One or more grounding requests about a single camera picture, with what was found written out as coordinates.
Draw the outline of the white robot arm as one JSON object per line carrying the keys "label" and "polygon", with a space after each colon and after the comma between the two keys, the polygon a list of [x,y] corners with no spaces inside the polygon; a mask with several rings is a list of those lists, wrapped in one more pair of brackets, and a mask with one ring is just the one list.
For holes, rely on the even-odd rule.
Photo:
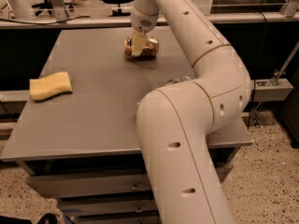
{"label": "white robot arm", "polygon": [[135,0],[135,35],[164,16],[195,77],[164,85],[139,103],[136,127],[162,224],[234,224],[208,152],[209,133],[249,102],[249,72],[191,0]]}

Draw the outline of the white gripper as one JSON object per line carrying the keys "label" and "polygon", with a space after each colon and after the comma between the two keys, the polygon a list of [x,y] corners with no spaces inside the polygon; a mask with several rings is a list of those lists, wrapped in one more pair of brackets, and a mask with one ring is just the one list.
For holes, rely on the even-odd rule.
{"label": "white gripper", "polygon": [[132,28],[137,32],[143,33],[132,34],[132,56],[139,57],[141,55],[143,48],[148,43],[148,38],[144,33],[148,33],[155,28],[158,18],[159,14],[147,15],[141,12],[136,6],[133,6],[131,12]]}

